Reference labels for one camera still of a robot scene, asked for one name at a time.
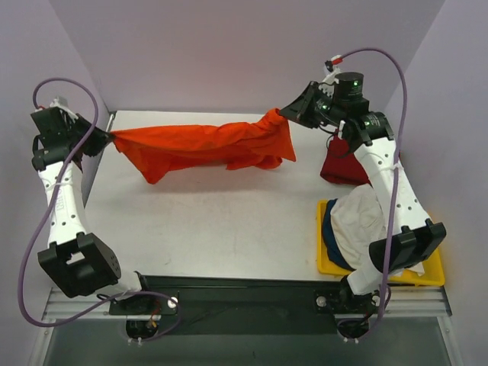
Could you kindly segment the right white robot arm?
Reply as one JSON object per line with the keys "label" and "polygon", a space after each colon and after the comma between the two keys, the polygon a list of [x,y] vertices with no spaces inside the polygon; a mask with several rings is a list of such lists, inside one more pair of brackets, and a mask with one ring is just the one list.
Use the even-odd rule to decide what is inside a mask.
{"label": "right white robot arm", "polygon": [[400,163],[400,137],[383,113],[370,110],[363,83],[360,72],[333,71],[322,82],[310,82],[280,111],[310,129],[334,126],[364,169],[379,204],[387,232],[368,245],[359,267],[347,275],[347,287],[339,290],[339,305],[347,311],[357,310],[365,294],[389,276],[414,267],[425,271],[420,284],[436,284],[430,258],[447,235],[445,225],[434,223],[419,203]]}

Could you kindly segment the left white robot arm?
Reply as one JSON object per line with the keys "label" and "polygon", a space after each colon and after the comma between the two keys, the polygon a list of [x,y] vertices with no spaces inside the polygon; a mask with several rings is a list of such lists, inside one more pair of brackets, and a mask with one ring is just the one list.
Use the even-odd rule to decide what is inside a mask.
{"label": "left white robot arm", "polygon": [[101,153],[113,135],[61,106],[40,109],[31,117],[39,130],[32,164],[53,205],[47,248],[37,254],[40,267],[69,298],[123,294],[135,313],[149,312],[153,293],[137,272],[122,269],[114,251],[89,231],[85,216],[82,159]]}

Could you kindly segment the orange t shirt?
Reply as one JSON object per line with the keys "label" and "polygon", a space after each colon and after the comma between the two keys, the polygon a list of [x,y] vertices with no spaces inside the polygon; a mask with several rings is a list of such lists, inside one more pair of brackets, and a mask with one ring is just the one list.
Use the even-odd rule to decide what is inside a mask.
{"label": "orange t shirt", "polygon": [[202,165],[224,164],[228,170],[275,169],[295,155],[288,120],[277,108],[258,121],[221,126],[175,125],[115,130],[119,153],[154,185],[169,172]]}

